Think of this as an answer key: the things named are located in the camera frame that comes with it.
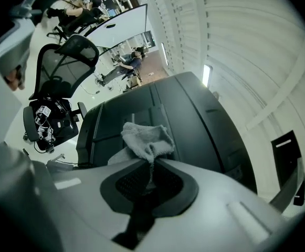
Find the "chair leg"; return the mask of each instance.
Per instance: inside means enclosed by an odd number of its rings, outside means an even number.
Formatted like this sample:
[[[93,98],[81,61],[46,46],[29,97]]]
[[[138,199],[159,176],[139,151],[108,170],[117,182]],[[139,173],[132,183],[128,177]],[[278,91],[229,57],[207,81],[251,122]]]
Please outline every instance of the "chair leg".
[[[59,33],[48,33],[46,36],[48,37],[49,35],[58,36],[58,35],[59,35]]]

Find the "person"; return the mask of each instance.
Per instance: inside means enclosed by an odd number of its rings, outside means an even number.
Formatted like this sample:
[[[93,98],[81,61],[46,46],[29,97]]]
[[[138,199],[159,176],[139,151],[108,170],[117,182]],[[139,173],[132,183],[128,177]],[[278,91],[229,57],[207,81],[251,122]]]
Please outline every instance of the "person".
[[[149,49],[144,48],[143,46],[139,47],[139,48],[143,48],[142,59],[144,59],[145,53],[147,53],[149,51]],[[115,58],[111,58],[111,60],[112,60],[112,62],[120,61],[121,60],[120,57],[121,57],[125,61],[128,61],[128,60],[130,60],[130,59],[135,57],[135,50],[136,50],[136,48],[134,48],[134,51],[132,53],[125,54],[125,55],[122,55],[122,56],[116,55]]]
[[[114,78],[119,77],[121,75],[125,75],[123,78],[128,76],[128,73],[141,65],[142,56],[144,55],[144,48],[138,47],[136,50],[130,54],[130,58],[125,62],[119,62],[118,66],[109,72],[106,76],[101,74],[102,80],[99,80],[99,83],[102,86],[105,86],[109,82],[111,82]]]
[[[4,77],[4,81],[7,83],[11,91],[15,91],[18,88],[23,90],[25,86],[22,76],[22,67],[17,66],[15,69],[13,69],[7,76]]]
[[[49,8],[47,17],[58,17],[60,26],[65,26],[79,17],[83,12],[91,13],[94,18],[100,18],[103,12],[98,8],[102,4],[101,0],[92,0],[86,5],[86,8],[79,7],[74,9],[54,9]]]

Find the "cable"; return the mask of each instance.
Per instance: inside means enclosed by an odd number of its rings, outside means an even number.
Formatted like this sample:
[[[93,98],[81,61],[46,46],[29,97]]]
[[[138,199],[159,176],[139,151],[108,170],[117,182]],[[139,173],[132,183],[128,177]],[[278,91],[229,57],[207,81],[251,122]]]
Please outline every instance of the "cable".
[[[107,86],[109,90],[114,90],[114,80],[115,78],[108,83],[108,84],[112,84],[112,87]]]
[[[36,149],[36,142],[33,143],[33,147],[34,147],[34,149],[35,149],[38,153],[40,153],[40,154],[46,153],[46,151],[45,151],[45,152],[40,152],[40,151],[38,151],[38,150]]]
[[[56,160],[58,162],[66,163],[66,164],[72,164],[72,165],[78,165],[78,166],[92,166],[90,163],[72,163],[72,162],[64,162],[61,160]]]
[[[117,81],[117,79],[116,79],[116,78],[114,78],[114,80],[117,82],[118,86],[120,87],[119,92],[122,92],[122,91],[123,91],[123,89],[122,89],[121,85],[119,84],[119,82]]]
[[[100,83],[100,81],[97,78],[95,78],[95,84],[96,84],[96,86],[101,88],[101,83]]]
[[[72,162],[64,162],[64,161],[61,161],[61,160],[57,160],[58,162],[62,162],[62,163],[67,163],[67,164],[75,164],[77,165],[77,163],[72,163]]]
[[[100,91],[97,91],[95,93],[89,93],[88,91],[85,90],[86,93],[88,93],[89,95],[97,95]]]

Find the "cloth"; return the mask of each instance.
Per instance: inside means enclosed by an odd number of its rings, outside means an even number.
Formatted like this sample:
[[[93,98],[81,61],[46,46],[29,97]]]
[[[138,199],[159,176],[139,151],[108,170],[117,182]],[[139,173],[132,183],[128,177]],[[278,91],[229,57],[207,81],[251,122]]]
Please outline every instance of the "cloth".
[[[156,157],[170,154],[174,150],[174,142],[162,125],[151,127],[127,122],[121,134],[127,147],[111,157],[108,165],[137,157],[152,164]]]

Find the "black mesh office chair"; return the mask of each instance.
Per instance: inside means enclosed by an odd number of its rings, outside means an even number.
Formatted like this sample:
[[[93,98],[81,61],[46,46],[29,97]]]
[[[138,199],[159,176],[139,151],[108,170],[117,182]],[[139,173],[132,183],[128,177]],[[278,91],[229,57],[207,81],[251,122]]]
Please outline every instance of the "black mesh office chair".
[[[23,113],[24,140],[37,142],[40,150],[52,152],[55,146],[79,133],[77,114],[84,118],[86,107],[79,102],[79,109],[72,111],[70,102],[64,98],[71,98],[78,86],[95,71],[98,59],[97,47],[80,35],[72,35],[62,46],[48,44],[40,50],[35,92]],[[51,110],[48,118],[43,119],[43,125],[35,122],[41,106]],[[51,134],[46,138],[40,127],[51,128]]]
[[[54,30],[56,30],[57,32],[48,33],[46,36],[47,37],[49,35],[59,36],[59,44],[60,44],[63,38],[67,40],[67,38],[70,37],[71,35],[79,34],[83,30],[85,30],[88,26],[92,24],[98,24],[99,21],[100,21],[99,19],[94,18],[91,12],[84,11],[79,17],[77,17],[75,20],[73,20],[67,25],[61,25],[59,23],[61,29],[58,26],[56,26],[54,27]]]

